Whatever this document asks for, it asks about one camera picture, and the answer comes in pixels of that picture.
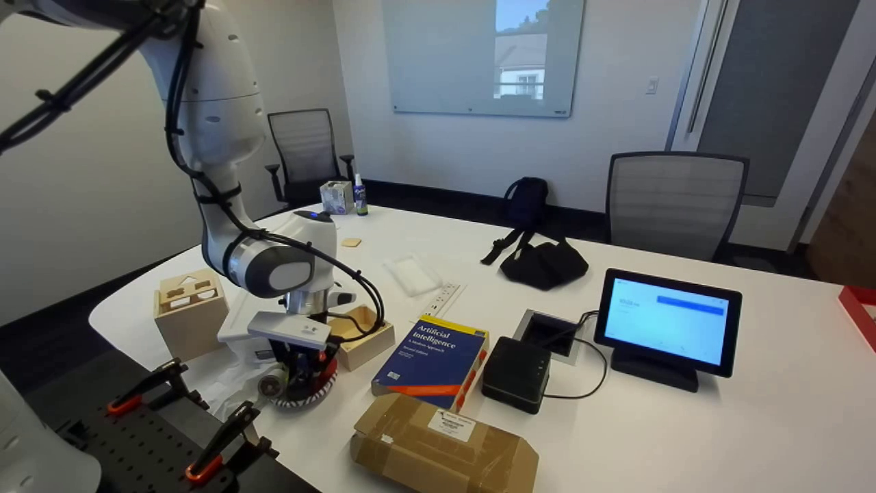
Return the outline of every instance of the black box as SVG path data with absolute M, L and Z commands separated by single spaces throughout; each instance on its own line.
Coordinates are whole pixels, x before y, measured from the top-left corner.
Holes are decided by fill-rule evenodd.
M 548 385 L 551 353 L 516 339 L 500 337 L 484 365 L 481 392 L 530 414 L 538 414 Z

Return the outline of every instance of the white table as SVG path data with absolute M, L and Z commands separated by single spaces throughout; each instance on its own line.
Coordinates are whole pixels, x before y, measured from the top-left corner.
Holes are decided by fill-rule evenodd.
M 269 218 L 274 228 L 286 215 Z M 525 437 L 540 454 L 536 491 L 874 491 L 876 354 L 837 301 L 840 288 L 626 248 L 572 240 L 590 272 L 561 289 L 540 292 L 504 280 L 497 261 L 478 263 L 504 228 L 371 207 L 365 218 L 337 217 L 339 258 L 380 289 L 401 340 L 427 299 L 401 292 L 382 263 L 417 253 L 446 280 L 468 284 L 445 318 L 512 335 L 526 309 L 577 319 L 596 309 L 604 271 L 622 268 L 735 289 L 743 293 L 735 374 L 700 374 L 690 394 L 610 371 L 595 396 L 546 400 L 538 415 L 485 399 L 475 387 L 463 414 Z M 205 266 L 193 248 L 108 297 L 91 325 L 147 368 L 170 358 L 152 322 L 159 280 Z M 346 288 L 355 286 L 338 277 Z M 240 290 L 224 282 L 229 302 Z M 367 297 L 358 291 L 360 301 Z M 549 392 L 579 394 L 601 375 L 589 349 L 576 367 L 555 363 Z M 401 490 L 349 457 L 353 424 L 371 403 L 369 381 L 384 353 L 343 372 L 327 398 L 308 411 L 265 408 L 258 432 L 279 461 L 325 492 Z M 236 359 L 228 350 L 189 363 L 193 389 L 208 386 Z

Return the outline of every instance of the spray bottle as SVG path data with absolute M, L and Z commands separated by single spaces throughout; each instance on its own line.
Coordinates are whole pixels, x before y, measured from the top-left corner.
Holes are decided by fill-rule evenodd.
M 368 200 L 365 199 L 365 186 L 362 184 L 362 176 L 356 173 L 356 185 L 353 187 L 353 200 L 356 201 L 356 214 L 368 215 Z

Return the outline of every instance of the light switch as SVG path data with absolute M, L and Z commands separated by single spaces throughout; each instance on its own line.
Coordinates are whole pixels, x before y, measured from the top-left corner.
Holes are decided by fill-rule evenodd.
M 648 90 L 645 94 L 657 94 L 657 85 L 660 83 L 660 77 L 651 77 L 648 79 Z

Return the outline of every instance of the office chair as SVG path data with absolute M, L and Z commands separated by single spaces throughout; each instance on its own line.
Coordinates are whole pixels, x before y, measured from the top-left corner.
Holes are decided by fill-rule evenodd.
M 747 158 L 718 154 L 614 154 L 609 243 L 714 261 L 736 224 L 748 166 Z
M 290 206 L 320 201 L 319 188 L 329 180 L 344 180 L 337 164 L 335 129 L 329 110 L 282 111 L 268 115 L 268 125 L 279 152 L 280 164 L 265 169 L 271 173 L 274 195 Z M 341 159 L 347 164 L 347 178 L 353 176 L 353 155 Z M 280 187 L 277 173 L 283 167 L 285 182 Z

